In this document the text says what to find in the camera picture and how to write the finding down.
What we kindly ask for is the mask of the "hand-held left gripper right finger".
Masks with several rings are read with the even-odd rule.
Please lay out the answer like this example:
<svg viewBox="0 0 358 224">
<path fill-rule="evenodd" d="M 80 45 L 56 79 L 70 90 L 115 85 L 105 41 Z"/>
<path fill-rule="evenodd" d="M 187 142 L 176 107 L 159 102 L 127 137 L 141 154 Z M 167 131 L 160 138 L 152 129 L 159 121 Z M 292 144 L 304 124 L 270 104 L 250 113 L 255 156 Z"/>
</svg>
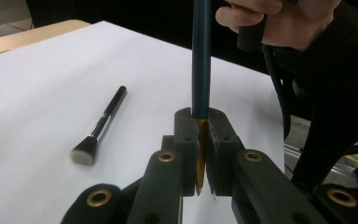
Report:
<svg viewBox="0 0 358 224">
<path fill-rule="evenodd" d="M 211 108 L 208 119 L 206 171 L 212 194 L 232 195 L 231 163 L 241 149 L 243 144 L 226 114 Z"/>
</svg>

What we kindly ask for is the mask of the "black makeup brush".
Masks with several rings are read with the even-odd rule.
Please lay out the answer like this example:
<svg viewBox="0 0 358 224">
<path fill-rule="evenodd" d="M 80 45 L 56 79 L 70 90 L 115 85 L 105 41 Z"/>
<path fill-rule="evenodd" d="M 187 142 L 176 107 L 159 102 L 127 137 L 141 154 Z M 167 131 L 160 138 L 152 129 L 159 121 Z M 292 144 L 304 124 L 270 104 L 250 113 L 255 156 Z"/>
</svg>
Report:
<svg viewBox="0 0 358 224">
<path fill-rule="evenodd" d="M 127 88 L 120 86 L 90 133 L 72 149 L 70 153 L 72 162 L 81 165 L 93 165 L 95 163 L 100 139 L 120 108 L 126 94 Z"/>
</svg>

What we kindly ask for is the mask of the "metal floor rail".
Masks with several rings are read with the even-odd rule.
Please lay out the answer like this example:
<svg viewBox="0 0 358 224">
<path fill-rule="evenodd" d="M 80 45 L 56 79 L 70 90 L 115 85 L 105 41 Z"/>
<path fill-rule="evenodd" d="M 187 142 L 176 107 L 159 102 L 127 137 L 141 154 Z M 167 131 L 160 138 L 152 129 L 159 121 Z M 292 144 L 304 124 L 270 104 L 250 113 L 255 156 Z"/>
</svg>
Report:
<svg viewBox="0 0 358 224">
<path fill-rule="evenodd" d="M 284 145 L 284 174 L 291 179 L 302 150 L 290 145 Z M 358 168 L 358 158 L 342 157 L 331 169 L 324 184 L 336 184 L 347 188 L 358 188 L 358 176 L 354 172 Z"/>
</svg>

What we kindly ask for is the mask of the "black curtain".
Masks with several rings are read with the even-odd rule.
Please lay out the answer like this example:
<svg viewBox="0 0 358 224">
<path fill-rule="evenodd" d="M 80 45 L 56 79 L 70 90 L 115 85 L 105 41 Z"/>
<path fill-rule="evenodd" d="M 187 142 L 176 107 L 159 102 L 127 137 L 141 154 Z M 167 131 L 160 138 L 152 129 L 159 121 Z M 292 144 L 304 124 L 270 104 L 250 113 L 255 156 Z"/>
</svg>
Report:
<svg viewBox="0 0 358 224">
<path fill-rule="evenodd" d="M 194 0 L 25 0 L 35 27 L 59 21 L 109 21 L 138 33 L 192 49 Z M 212 56 L 267 74 L 260 51 L 237 48 L 237 34 L 214 20 L 225 0 L 212 3 Z"/>
</svg>

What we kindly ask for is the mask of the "dark pencil with orange tip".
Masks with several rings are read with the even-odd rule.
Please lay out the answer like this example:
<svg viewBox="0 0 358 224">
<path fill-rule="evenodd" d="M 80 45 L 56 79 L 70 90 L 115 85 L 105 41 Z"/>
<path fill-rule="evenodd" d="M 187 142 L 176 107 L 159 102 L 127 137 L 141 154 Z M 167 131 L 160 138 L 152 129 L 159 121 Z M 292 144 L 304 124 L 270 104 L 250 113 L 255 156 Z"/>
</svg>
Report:
<svg viewBox="0 0 358 224">
<path fill-rule="evenodd" d="M 211 3 L 194 0 L 192 29 L 192 117 L 199 130 L 196 191 L 204 185 L 211 82 Z"/>
</svg>

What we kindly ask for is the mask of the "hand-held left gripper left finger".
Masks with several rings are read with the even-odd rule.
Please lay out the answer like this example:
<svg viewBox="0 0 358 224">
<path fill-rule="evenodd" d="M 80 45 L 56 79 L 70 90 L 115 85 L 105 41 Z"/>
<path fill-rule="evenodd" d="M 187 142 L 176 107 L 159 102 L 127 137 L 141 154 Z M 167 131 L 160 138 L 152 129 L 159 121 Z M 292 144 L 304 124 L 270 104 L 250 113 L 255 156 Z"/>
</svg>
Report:
<svg viewBox="0 0 358 224">
<path fill-rule="evenodd" d="M 174 114 L 173 135 L 162 137 L 162 149 L 173 149 L 183 159 L 183 194 L 193 196 L 197 188 L 197 159 L 200 151 L 199 127 L 189 107 Z"/>
</svg>

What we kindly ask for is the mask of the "white table mat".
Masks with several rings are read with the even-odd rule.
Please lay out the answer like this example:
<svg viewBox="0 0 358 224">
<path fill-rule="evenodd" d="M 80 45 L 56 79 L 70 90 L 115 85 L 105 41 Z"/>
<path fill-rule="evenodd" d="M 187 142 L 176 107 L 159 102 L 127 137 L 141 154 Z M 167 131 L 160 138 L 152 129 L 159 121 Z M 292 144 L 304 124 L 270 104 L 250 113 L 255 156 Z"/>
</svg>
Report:
<svg viewBox="0 0 358 224">
<path fill-rule="evenodd" d="M 60 224 L 83 190 L 141 177 L 191 104 L 191 61 L 109 22 L 0 54 L 0 224 Z M 120 86 L 95 163 L 72 162 Z"/>
</svg>

